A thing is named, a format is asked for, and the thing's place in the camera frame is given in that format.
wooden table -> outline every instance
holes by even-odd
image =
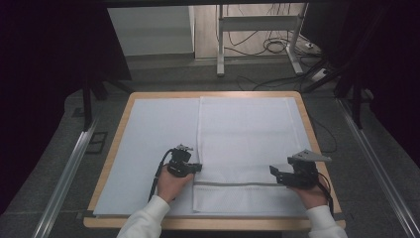
[[[117,133],[112,142],[108,157],[103,167],[101,176],[92,195],[88,210],[93,211],[105,186],[111,171],[114,159],[117,155],[124,130],[129,120],[131,109],[136,99],[142,98],[195,98],[200,96],[217,97],[294,97],[302,117],[303,125],[312,148],[312,151],[321,154],[314,131],[309,121],[302,97],[295,91],[189,91],[189,92],[135,92],[132,93],[121,118]],[[317,162],[318,171],[330,180],[327,168],[323,162]],[[334,188],[331,187],[331,195],[334,198],[334,213],[341,214],[342,210],[337,200]],[[84,225],[90,228],[121,228],[128,217],[85,217]],[[342,227],[346,226],[343,219],[337,220]],[[162,229],[167,230],[259,230],[259,231],[283,231],[310,229],[311,224],[307,218],[296,217],[221,217],[221,218],[165,218],[161,224]]]

sleeve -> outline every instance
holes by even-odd
[[[158,238],[161,222],[169,212],[169,205],[154,195],[145,208],[133,213],[118,233],[118,238]]]
[[[347,238],[346,231],[337,225],[327,205],[308,209],[306,214],[312,224],[310,238]]]

white wall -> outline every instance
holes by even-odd
[[[124,56],[194,52],[192,7],[109,8],[108,12]]]

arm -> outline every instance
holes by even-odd
[[[319,181],[326,186],[322,177],[319,177]],[[299,195],[307,209],[306,214],[312,224],[310,238],[347,238],[345,230],[337,225],[331,215],[327,198],[318,186],[308,190],[295,187],[290,189]]]
[[[193,175],[176,178],[163,167],[157,182],[157,195],[154,195],[145,208],[133,213],[121,228],[118,238],[158,238],[161,222],[169,212],[169,204],[192,180]]]

white metal stand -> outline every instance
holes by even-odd
[[[299,37],[302,22],[307,8],[305,3],[297,16],[250,16],[250,17],[223,17],[223,5],[219,5],[219,49],[217,53],[217,75],[225,74],[225,56],[223,47],[224,32],[247,31],[293,31],[290,44],[286,51],[296,74],[303,70],[294,52]]]

